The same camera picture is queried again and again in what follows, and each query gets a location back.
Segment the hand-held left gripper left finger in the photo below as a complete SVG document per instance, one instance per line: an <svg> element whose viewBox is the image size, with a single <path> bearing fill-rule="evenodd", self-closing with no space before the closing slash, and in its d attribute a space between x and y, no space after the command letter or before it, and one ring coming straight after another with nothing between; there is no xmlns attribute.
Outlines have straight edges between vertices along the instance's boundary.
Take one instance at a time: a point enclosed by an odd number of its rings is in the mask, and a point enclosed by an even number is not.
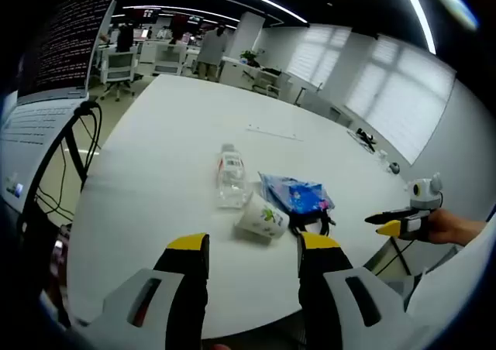
<svg viewBox="0 0 496 350"><path fill-rule="evenodd" d="M141 269L77 330L85 349L200 349L208 302L209 236L169 243L153 269Z"/></svg>

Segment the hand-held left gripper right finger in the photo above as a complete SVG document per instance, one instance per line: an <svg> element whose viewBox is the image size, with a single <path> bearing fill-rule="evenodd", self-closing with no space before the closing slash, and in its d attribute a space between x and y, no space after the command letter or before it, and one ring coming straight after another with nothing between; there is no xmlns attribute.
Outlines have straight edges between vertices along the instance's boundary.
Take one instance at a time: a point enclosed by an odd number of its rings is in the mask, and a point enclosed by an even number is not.
<svg viewBox="0 0 496 350"><path fill-rule="evenodd" d="M424 335L403 296L353 267L332 238L298 236L298 278L309 349L414 349Z"/></svg>

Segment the person's right hand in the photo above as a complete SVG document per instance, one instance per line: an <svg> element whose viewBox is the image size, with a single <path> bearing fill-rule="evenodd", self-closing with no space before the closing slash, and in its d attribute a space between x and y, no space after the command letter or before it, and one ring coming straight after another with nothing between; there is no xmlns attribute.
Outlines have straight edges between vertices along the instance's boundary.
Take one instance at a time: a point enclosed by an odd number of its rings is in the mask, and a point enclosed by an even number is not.
<svg viewBox="0 0 496 350"><path fill-rule="evenodd" d="M461 218L439 208L428 217L428 238L433 244L452 243L465 246L475 239L487 222Z"/></svg>

